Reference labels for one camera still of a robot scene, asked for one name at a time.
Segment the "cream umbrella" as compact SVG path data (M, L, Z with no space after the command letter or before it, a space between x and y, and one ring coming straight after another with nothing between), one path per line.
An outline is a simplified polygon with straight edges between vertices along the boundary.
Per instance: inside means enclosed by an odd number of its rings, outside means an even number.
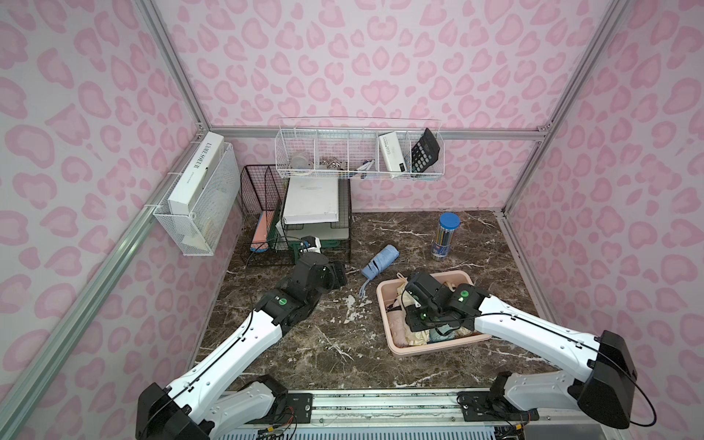
M453 318L451 327L464 328L475 333L475 318L480 314L480 295L474 285L461 283L458 285L445 282L443 311Z
M393 344L397 348L410 348L425 346L429 343L428 330L414 332L406 322L408 312L414 311L415 307L406 307L403 304L403 294L406 291L407 278L400 277L401 285L397 288L397 294L393 303L387 307L387 316L392 332Z

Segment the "mint green umbrella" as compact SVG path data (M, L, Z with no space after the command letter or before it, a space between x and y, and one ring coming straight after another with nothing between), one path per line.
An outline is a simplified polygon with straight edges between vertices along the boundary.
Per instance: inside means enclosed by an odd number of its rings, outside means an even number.
M456 328L450 326L449 324L445 324L444 326L432 328L428 331L428 333L429 333L429 342L430 343L445 342L445 341L453 340L457 337Z

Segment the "pink plastic storage box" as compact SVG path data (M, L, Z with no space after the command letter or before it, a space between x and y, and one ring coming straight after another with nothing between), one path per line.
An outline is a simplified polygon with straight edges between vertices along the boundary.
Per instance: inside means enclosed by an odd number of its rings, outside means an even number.
M401 331L401 321L399 311L392 312L389 317L389 310L393 308L399 297L399 289L406 284L406 278L398 273L395 278L383 280L376 289L376 297L381 312L381 322L384 328L387 346L392 354L399 358L420 356L434 352L447 351L456 348L465 348L480 342L491 340L490 335L481 333L465 332L461 337L452 338L446 341L430 342L420 346L409 346L405 338L405 332Z

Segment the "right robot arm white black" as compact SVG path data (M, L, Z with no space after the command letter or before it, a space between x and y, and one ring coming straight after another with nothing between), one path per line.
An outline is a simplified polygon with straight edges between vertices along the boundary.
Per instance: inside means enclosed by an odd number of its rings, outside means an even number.
M401 307L414 332L465 328L523 348L557 367L553 373L502 373L492 385L497 401L520 412L542 408L577 411L624 430L633 426L641 388L623 337L572 330L530 315L488 291L462 283L451 289L427 272L412 275Z

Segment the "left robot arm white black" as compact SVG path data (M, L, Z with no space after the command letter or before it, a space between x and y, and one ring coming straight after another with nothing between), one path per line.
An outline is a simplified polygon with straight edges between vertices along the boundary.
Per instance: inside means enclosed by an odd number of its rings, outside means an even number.
M152 383L141 392L137 438L218 439L280 412L287 390L268 376L251 381L239 392L226 391L262 353L306 320L324 295L347 282L343 262L318 252L302 255L210 355L169 385Z

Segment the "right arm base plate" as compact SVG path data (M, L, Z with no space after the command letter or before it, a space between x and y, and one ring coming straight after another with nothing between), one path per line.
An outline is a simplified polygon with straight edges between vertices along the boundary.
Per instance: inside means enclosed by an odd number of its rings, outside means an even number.
M536 409L519 410L504 397L487 390L459 392L456 403L462 410L465 422L531 423L538 421Z

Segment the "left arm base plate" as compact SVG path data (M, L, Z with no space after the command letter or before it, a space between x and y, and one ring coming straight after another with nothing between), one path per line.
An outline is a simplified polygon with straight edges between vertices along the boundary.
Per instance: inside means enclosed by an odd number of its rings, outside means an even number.
M285 425L290 419L299 424L311 422L314 395L306 392L287 392L275 398L273 406L262 418L246 425Z

